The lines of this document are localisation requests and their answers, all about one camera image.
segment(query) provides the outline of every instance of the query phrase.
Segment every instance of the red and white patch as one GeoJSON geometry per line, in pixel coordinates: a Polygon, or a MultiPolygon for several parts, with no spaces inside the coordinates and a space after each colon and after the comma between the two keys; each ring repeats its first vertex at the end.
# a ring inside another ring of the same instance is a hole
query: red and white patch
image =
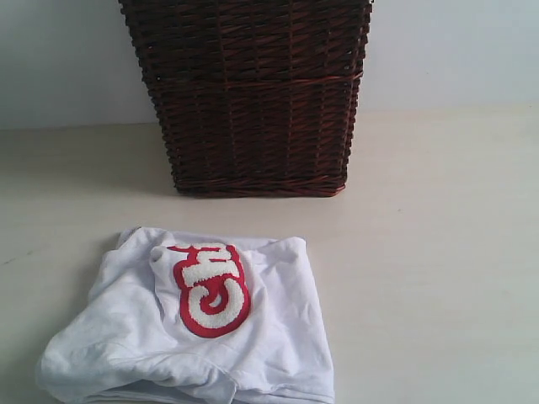
{"type": "Polygon", "coordinates": [[[238,328],[251,300],[245,273],[234,246],[221,243],[168,247],[187,253],[173,267],[181,290],[179,314],[185,326],[203,338],[216,338],[238,328]]]}

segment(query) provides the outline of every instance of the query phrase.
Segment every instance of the white tabletop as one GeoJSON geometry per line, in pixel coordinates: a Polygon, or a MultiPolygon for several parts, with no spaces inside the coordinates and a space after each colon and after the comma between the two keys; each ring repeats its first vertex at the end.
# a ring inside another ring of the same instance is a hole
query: white tabletop
{"type": "Polygon", "coordinates": [[[539,402],[537,107],[360,114],[331,199],[189,199],[156,125],[0,132],[0,402],[132,226],[307,239],[337,404],[539,402]]]}

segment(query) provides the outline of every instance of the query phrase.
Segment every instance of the woven laundry hamper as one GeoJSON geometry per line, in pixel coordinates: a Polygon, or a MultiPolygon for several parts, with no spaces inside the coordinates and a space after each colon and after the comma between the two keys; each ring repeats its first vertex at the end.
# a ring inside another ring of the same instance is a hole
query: woven laundry hamper
{"type": "Polygon", "coordinates": [[[369,0],[120,0],[176,189],[344,188],[369,0]]]}

